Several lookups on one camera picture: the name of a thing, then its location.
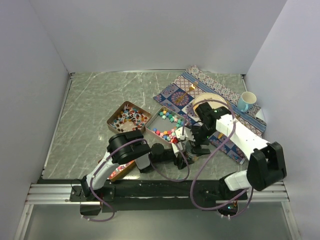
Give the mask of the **clear jar lid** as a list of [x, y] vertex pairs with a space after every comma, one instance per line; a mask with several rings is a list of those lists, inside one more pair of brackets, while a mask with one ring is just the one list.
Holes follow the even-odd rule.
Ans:
[[190, 149], [187, 149], [187, 148], [184, 150], [184, 153], [185, 153], [185, 155], [188, 156], [189, 158], [196, 158], [196, 157], [197, 157], [196, 154], [192, 153], [191, 150], [190, 150]]

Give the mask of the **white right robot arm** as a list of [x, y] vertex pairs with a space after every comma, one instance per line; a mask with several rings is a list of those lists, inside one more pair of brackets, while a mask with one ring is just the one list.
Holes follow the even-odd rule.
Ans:
[[201, 100], [195, 105], [202, 125], [182, 128], [183, 136], [193, 142], [193, 154], [209, 154], [210, 151], [201, 146], [209, 144], [209, 137], [219, 132], [226, 137], [223, 145], [232, 141], [249, 160], [247, 170], [223, 177], [224, 184], [218, 188], [222, 198], [231, 199], [240, 189], [262, 191], [287, 177], [283, 147], [278, 142], [270, 143], [253, 133], [236, 119], [233, 109], [226, 103], [212, 108], [209, 100]]

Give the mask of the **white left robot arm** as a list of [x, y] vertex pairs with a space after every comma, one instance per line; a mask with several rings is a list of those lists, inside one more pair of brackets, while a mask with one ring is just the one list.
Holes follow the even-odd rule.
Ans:
[[98, 198], [106, 180], [119, 166], [134, 161], [141, 172], [149, 170], [153, 163], [173, 162], [179, 169], [190, 169], [190, 161], [183, 153], [182, 144], [175, 139], [171, 148], [161, 143], [149, 146], [140, 130], [127, 131], [112, 136], [104, 157], [94, 170], [85, 175], [81, 181], [81, 194], [88, 201]]

